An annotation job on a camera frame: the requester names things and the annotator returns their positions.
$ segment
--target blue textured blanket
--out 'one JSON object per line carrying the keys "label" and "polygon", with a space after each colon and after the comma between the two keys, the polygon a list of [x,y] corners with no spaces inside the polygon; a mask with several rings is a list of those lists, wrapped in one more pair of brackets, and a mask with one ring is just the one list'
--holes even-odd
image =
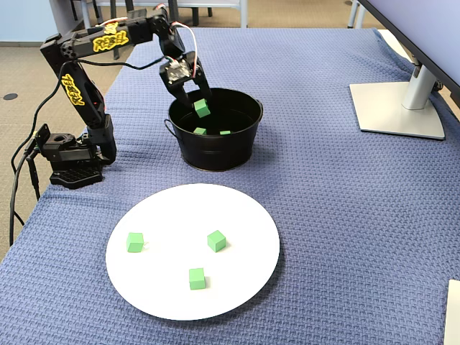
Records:
{"label": "blue textured blanket", "polygon": [[[412,71],[376,31],[195,32],[211,87],[264,104],[251,160],[221,173],[189,167],[162,123],[173,98],[157,67],[123,68],[106,97],[116,162],[102,183],[50,186],[40,199],[0,266],[0,343],[441,344],[448,281],[460,278],[460,126],[441,97],[431,99],[444,142],[363,133],[349,84]],[[151,42],[129,62],[159,56]],[[133,205],[184,183],[255,198],[277,224],[281,255],[243,306],[172,322],[118,295],[105,249]]]}

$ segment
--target robotic arm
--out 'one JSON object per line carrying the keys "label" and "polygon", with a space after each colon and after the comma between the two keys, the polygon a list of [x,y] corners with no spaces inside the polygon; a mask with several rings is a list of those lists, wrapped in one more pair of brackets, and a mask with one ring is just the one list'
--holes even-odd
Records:
{"label": "robotic arm", "polygon": [[193,80],[204,98],[211,97],[200,60],[195,52],[185,53],[183,42],[174,23],[167,20],[164,8],[151,17],[147,10],[129,12],[123,21],[108,21],[104,26],[80,30],[62,37],[48,38],[40,50],[85,122],[88,133],[79,138],[72,134],[51,134],[44,124],[35,139],[53,169],[51,183],[75,189],[102,180],[101,166],[116,158],[113,124],[105,112],[104,98],[82,69],[79,59],[108,52],[116,47],[149,42],[157,35],[165,56],[171,57],[160,67],[160,77],[166,89],[181,103],[192,107],[184,83]]}

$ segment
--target monitor stand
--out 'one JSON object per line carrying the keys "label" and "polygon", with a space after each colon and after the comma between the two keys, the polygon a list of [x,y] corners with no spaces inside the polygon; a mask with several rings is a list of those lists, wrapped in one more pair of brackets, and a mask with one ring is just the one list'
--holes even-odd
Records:
{"label": "monitor stand", "polygon": [[436,77],[417,67],[410,82],[351,84],[359,128],[363,132],[445,139],[443,126],[428,99]]}

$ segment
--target white plate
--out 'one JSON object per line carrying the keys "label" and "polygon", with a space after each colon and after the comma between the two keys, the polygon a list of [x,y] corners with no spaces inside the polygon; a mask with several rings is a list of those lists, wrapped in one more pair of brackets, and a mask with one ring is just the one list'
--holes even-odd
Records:
{"label": "white plate", "polygon": [[[214,253],[207,236],[219,230],[226,248]],[[129,232],[144,249],[128,253]],[[226,313],[268,281],[280,253],[275,222],[253,198],[221,185],[180,185],[133,207],[116,225],[106,252],[107,272],[134,307],[170,320]],[[190,290],[188,270],[204,269],[206,289]]]}

